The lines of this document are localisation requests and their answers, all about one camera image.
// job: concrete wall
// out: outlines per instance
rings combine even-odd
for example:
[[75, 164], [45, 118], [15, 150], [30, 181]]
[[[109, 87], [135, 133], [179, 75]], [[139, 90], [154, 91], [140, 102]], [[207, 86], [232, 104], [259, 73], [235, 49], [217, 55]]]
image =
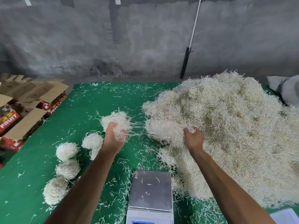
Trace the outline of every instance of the concrete wall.
[[[99, 61], [124, 75], [178, 75], [198, 0], [0, 0], [0, 62], [30, 76], [90, 76]], [[294, 75], [299, 0], [203, 0], [188, 75], [239, 69]]]

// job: shredded white fiber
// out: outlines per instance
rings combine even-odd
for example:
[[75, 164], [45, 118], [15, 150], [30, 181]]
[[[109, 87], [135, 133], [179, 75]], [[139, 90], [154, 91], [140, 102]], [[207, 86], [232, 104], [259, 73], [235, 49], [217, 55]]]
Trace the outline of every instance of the shredded white fiber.
[[101, 135], [91, 133], [83, 139], [82, 147], [86, 149], [95, 149], [101, 147], [103, 144], [103, 138]]
[[62, 143], [56, 147], [56, 156], [61, 161], [67, 161], [70, 158], [74, 157], [79, 148], [75, 143]]
[[102, 117], [101, 125], [106, 132], [110, 122], [117, 123], [117, 126], [113, 128], [115, 138], [117, 140], [124, 138], [123, 132], [121, 130], [126, 130], [127, 132], [131, 129], [131, 123], [127, 114], [123, 111], [112, 112], [110, 116]]
[[90, 151], [89, 155], [90, 155], [90, 159], [94, 160], [95, 157], [97, 156], [98, 152], [100, 151], [101, 147], [99, 148], [94, 148]]
[[58, 164], [55, 168], [56, 174], [59, 176], [63, 176], [66, 180], [74, 179], [79, 171], [79, 163], [74, 159]]
[[204, 150], [261, 206], [299, 202], [299, 114], [255, 79], [236, 72], [188, 79], [143, 111], [149, 135], [168, 145], [159, 157], [178, 170], [173, 187], [181, 195], [213, 197], [183, 144], [183, 128], [195, 126], [205, 134]]
[[59, 176], [51, 179], [45, 186], [43, 191], [44, 200], [48, 205], [59, 203], [66, 195], [68, 182], [64, 177]]

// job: hand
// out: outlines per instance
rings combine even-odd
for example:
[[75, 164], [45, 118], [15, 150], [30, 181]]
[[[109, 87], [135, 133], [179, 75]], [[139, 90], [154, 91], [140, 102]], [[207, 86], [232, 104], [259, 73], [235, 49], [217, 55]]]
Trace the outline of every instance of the hand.
[[184, 144], [192, 156], [202, 150], [204, 143], [204, 133], [196, 127], [193, 129], [195, 129], [194, 133], [191, 133], [188, 128], [184, 129]]
[[115, 134], [113, 132], [113, 128], [116, 126], [117, 123], [115, 122], [109, 123], [102, 147], [102, 149], [113, 152], [115, 155], [123, 148], [123, 145], [125, 144], [126, 138], [128, 136], [128, 132], [126, 130], [121, 130], [121, 132], [124, 134], [124, 138], [122, 138], [121, 140], [116, 140]]

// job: person's left hand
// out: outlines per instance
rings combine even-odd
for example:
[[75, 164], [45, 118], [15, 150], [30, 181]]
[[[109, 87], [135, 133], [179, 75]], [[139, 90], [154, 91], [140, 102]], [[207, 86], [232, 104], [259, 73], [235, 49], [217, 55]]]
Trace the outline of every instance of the person's left hand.
[[128, 136], [128, 132], [126, 130], [121, 130], [121, 132], [123, 132], [124, 134], [124, 138], [121, 138], [121, 140], [116, 140], [115, 134], [113, 132], [113, 128], [116, 126], [117, 123], [115, 122], [109, 123], [102, 147], [102, 149], [105, 149], [109, 152], [114, 152], [115, 155], [123, 148], [123, 145], [125, 144], [126, 138]]

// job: sheet of paper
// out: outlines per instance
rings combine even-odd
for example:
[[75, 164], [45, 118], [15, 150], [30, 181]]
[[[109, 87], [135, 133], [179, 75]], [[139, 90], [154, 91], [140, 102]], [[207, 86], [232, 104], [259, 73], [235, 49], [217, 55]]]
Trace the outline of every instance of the sheet of paper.
[[299, 218], [292, 208], [277, 211], [270, 216], [276, 224], [299, 224]]

